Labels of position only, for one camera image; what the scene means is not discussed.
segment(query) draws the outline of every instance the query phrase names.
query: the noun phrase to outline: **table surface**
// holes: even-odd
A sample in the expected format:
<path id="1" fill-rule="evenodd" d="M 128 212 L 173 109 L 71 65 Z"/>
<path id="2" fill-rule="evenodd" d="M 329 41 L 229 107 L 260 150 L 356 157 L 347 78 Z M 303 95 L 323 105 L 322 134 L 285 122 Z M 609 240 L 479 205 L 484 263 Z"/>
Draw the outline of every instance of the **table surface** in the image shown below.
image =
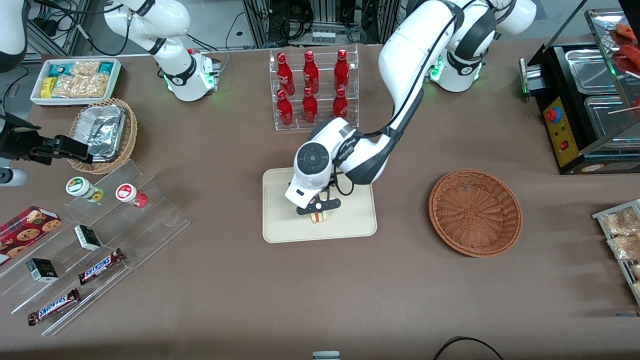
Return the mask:
<path id="1" fill-rule="evenodd" d="M 53 337 L 0 297 L 0 357 L 430 359 L 449 338 L 474 336 L 507 359 L 637 358 L 640 319 L 614 317 L 637 307 L 590 215 L 638 198 L 638 178 L 557 174 L 535 102 L 520 95 L 518 59 L 541 43 L 494 43 L 462 94 L 425 85 L 373 184 L 374 236 L 283 244 L 262 239 L 262 175 L 290 167 L 307 134 L 273 128 L 268 51 L 233 53 L 220 90 L 192 103 L 167 91 L 151 57 L 121 58 L 116 95 L 140 127 L 133 158 L 194 222 Z M 363 131 L 392 109 L 380 48 L 359 47 Z M 66 134 L 77 112 L 33 106 L 29 120 Z M 0 190 L 0 223 L 30 205 L 57 209 L 81 175 L 64 160 L 13 166 L 31 179 Z M 492 173 L 518 197 L 524 226 L 506 254 L 468 258 L 432 228 L 429 191 L 460 168 Z M 458 343 L 441 359 L 463 356 L 491 358 Z"/>

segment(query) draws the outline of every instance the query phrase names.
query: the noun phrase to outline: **red emergency button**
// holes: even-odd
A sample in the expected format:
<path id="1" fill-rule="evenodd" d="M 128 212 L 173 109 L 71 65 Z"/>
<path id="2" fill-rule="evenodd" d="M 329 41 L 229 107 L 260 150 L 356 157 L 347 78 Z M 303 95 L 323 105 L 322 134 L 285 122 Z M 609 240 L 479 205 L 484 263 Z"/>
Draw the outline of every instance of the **red emergency button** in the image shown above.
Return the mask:
<path id="1" fill-rule="evenodd" d="M 545 113 L 545 120 L 549 122 L 553 122 L 557 117 L 557 111 L 554 109 L 547 110 Z"/>

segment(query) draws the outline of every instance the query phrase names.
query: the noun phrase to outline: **coca-cola bottle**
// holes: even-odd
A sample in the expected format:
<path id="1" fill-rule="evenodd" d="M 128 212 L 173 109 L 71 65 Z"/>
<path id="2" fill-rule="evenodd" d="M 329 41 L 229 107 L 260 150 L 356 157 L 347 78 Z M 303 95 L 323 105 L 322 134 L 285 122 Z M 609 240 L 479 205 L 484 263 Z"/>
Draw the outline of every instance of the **coca-cola bottle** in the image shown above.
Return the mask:
<path id="1" fill-rule="evenodd" d="M 305 67 L 302 69 L 302 74 L 305 77 L 305 86 L 309 86 L 314 94 L 317 94 L 320 91 L 320 78 L 318 65 L 314 61 L 314 52 L 311 50 L 305 51 Z"/>
<path id="2" fill-rule="evenodd" d="M 282 89 L 278 89 L 276 95 L 278 96 L 276 107 L 278 108 L 278 115 L 280 116 L 282 126 L 293 126 L 293 108 L 291 107 L 291 101 L 287 99 L 287 94 Z"/>
<path id="3" fill-rule="evenodd" d="M 278 82 L 280 88 L 284 89 L 289 96 L 292 96 L 296 92 L 296 87 L 293 85 L 293 71 L 287 63 L 287 57 L 284 53 L 278 53 L 276 55 L 278 60 Z"/>
<path id="4" fill-rule="evenodd" d="M 333 116 L 347 118 L 347 107 L 349 102 L 344 97 L 344 88 L 339 88 L 335 92 L 335 99 L 333 100 Z"/>
<path id="5" fill-rule="evenodd" d="M 338 61 L 335 62 L 333 76 L 335 78 L 333 82 L 335 91 L 338 91 L 340 87 L 346 90 L 347 86 L 349 86 L 349 63 L 347 63 L 347 51 L 345 49 L 338 50 Z"/>
<path id="6" fill-rule="evenodd" d="M 305 87 L 305 98 L 302 100 L 302 107 L 305 110 L 305 121 L 309 124 L 315 124 L 318 115 L 318 101 L 309 86 Z"/>

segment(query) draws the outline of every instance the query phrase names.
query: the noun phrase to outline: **brown woven basket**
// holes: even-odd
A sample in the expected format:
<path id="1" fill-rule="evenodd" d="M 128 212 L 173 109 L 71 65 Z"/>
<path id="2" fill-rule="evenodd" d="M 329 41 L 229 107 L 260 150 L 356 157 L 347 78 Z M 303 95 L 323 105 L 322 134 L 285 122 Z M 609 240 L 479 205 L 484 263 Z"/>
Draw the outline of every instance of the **brown woven basket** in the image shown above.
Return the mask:
<path id="1" fill-rule="evenodd" d="M 429 196 L 429 217 L 449 246 L 476 258 L 506 252 L 522 230 L 513 192 L 495 176 L 473 169 L 438 180 Z"/>
<path id="2" fill-rule="evenodd" d="M 131 157 L 133 147 L 136 145 L 136 136 L 138 135 L 138 120 L 136 120 L 136 114 L 131 111 L 131 108 L 129 107 L 129 105 L 127 105 L 126 102 L 120 99 L 109 99 L 101 102 L 96 102 L 95 104 L 91 104 L 89 106 L 107 105 L 118 105 L 127 112 L 125 127 L 124 129 L 122 129 L 122 140 L 120 141 L 120 148 L 118 151 L 120 155 L 118 155 L 117 159 L 115 161 L 112 161 L 111 163 L 86 164 L 77 160 L 69 160 L 71 166 L 78 171 L 88 172 L 95 175 L 108 174 L 119 168 Z M 78 114 L 78 116 L 76 116 L 76 120 L 71 125 L 71 130 L 69 131 L 69 137 L 71 138 L 73 138 L 74 134 L 76 133 L 76 126 L 78 124 L 80 113 Z"/>

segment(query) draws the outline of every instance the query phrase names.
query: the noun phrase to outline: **cookie box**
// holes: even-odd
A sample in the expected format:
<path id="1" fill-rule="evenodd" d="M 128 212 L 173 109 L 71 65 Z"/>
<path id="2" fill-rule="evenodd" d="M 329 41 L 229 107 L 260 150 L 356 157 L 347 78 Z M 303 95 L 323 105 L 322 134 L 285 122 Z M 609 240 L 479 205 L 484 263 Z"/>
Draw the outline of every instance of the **cookie box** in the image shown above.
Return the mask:
<path id="1" fill-rule="evenodd" d="M 60 226 L 60 217 L 36 206 L 0 225 L 0 265 Z"/>

